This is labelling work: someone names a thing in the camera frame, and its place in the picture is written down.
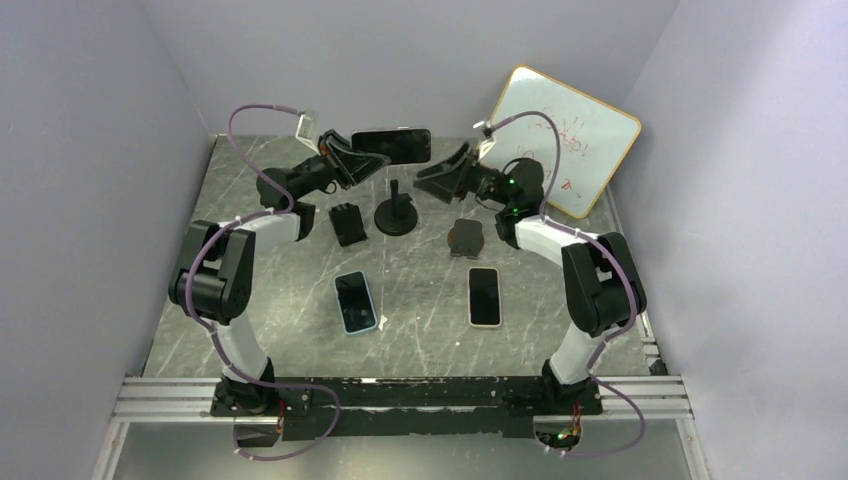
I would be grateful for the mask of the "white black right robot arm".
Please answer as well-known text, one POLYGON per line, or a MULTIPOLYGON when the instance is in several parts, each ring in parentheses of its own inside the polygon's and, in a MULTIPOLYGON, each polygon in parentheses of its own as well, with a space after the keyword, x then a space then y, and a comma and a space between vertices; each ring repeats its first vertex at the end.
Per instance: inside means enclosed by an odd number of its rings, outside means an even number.
POLYGON ((539 398, 548 412, 562 414, 592 384, 591 369, 604 344, 634 323, 647 300, 624 236, 586 233, 544 215, 544 179, 543 166, 532 158, 490 168, 463 144, 448 159, 419 171, 413 185, 444 203, 473 195, 500 204, 499 239, 561 268, 572 324, 543 365, 539 398))

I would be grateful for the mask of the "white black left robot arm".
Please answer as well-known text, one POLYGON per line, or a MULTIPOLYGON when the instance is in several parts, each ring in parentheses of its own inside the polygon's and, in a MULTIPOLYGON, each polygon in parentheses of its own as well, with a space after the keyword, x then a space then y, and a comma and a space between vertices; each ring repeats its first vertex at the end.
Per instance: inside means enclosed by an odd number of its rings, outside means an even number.
POLYGON ((315 152, 293 167, 259 170, 262 210, 228 222, 198 220, 184 236, 168 298, 211 337, 223 363, 215 400, 226 416, 283 411, 273 363, 259 346, 247 314, 258 255, 305 239, 315 191, 350 189, 388 166, 386 155, 353 148, 337 132, 320 136, 315 152))

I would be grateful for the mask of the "purple phone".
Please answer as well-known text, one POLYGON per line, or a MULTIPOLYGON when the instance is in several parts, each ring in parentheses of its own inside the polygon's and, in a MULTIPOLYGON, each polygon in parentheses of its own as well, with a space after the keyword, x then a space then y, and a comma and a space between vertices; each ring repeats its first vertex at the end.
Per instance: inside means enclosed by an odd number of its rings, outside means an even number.
POLYGON ((387 156, 392 165, 431 160, 432 134, 427 128, 362 130, 353 132, 350 141, 355 150, 387 156))

